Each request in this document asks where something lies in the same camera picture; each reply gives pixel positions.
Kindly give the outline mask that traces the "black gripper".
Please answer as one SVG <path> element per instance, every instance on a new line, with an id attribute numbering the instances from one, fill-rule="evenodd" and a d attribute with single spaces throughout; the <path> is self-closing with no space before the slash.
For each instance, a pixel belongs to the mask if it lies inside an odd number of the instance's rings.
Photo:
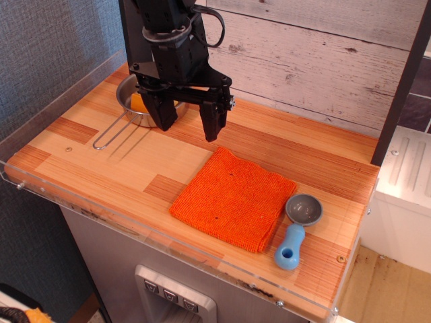
<path id="1" fill-rule="evenodd" d="M 138 91 L 156 126 L 167 131 L 177 120 L 174 100 L 199 105 L 205 139 L 215 141 L 235 105 L 232 80 L 209 64 L 202 32 L 144 32 L 152 60 L 130 66 L 143 91 Z"/>

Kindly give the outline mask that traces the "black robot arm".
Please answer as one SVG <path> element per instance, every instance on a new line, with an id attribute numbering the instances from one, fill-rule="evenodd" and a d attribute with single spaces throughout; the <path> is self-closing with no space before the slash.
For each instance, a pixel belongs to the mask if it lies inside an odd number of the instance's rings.
<path id="1" fill-rule="evenodd" d="M 167 131 L 177 120 L 175 102 L 199 106 L 205 139 L 215 141 L 235 105 L 232 80 L 209 64 L 202 16 L 215 10 L 195 1 L 136 1 L 143 21 L 142 34 L 153 61 L 133 63 L 138 92 L 156 126 Z"/>

